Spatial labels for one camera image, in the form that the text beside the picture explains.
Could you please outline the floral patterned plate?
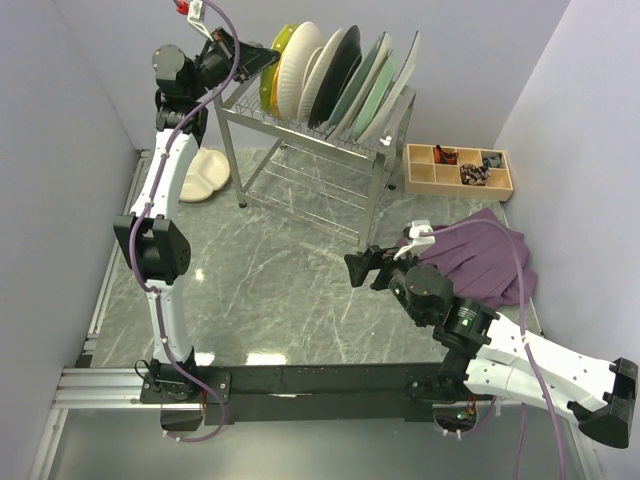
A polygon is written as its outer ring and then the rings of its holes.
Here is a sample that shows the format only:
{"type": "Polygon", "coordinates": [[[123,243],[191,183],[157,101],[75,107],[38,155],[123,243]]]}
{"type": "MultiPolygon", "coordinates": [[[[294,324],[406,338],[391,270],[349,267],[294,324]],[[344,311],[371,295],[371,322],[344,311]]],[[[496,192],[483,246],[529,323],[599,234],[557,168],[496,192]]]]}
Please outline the floral patterned plate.
{"type": "Polygon", "coordinates": [[[300,24],[288,42],[279,65],[276,102],[279,117],[297,117],[307,65],[314,53],[323,48],[323,34],[312,21],[300,24]]]}
{"type": "Polygon", "coordinates": [[[345,35],[345,29],[338,29],[315,58],[316,62],[308,75],[298,105],[296,117],[298,122],[303,123],[310,119],[322,82],[345,35]]]}

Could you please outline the dark brown rimmed plate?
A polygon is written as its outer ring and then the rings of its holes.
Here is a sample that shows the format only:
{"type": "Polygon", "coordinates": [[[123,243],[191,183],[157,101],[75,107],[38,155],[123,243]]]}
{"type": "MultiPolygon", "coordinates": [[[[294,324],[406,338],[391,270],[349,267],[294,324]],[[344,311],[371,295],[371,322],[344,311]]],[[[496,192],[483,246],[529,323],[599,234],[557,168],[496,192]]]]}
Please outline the dark brown rimmed plate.
{"type": "Polygon", "coordinates": [[[340,41],[313,104],[307,126],[314,129],[328,120],[362,60],[361,32],[352,25],[340,41]]]}

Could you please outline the cream divided plate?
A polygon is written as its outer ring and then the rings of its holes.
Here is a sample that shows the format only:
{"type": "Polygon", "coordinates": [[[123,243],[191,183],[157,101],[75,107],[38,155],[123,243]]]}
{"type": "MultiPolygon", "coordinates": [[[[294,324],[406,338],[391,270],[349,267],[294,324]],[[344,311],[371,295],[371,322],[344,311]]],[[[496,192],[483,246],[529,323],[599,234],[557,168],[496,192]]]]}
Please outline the cream divided plate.
{"type": "Polygon", "coordinates": [[[203,202],[221,190],[230,176],[230,164],[224,153],[200,148],[187,170],[179,200],[186,203],[203,202]]]}

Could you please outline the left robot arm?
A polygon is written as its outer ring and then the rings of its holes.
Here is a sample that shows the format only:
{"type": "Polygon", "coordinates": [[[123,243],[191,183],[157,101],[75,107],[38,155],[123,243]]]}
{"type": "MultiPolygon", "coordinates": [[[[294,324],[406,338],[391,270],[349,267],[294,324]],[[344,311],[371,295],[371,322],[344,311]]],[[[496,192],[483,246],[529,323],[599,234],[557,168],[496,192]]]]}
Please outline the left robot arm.
{"type": "Polygon", "coordinates": [[[193,58],[173,44],[153,54],[155,152],[138,198],[113,228],[150,310],[154,349],[145,364],[144,389],[172,402],[192,401],[206,391],[184,318],[183,277],[191,246],[174,217],[206,132],[207,104],[230,82],[251,80],[279,58],[279,52],[239,42],[223,28],[214,30],[193,58]]]}

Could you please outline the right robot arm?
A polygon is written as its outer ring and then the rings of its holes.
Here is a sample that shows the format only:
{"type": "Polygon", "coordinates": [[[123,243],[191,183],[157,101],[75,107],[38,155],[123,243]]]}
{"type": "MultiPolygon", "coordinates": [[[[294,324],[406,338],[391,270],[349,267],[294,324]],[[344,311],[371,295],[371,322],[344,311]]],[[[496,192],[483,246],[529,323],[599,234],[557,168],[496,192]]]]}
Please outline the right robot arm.
{"type": "Polygon", "coordinates": [[[576,424],[590,439],[630,445],[638,366],[572,351],[519,326],[506,315],[455,294],[452,282],[410,253],[377,245],[344,257],[352,287],[377,274],[371,289],[390,291],[419,327],[448,350],[439,374],[444,395],[467,392],[514,400],[576,424]]]}

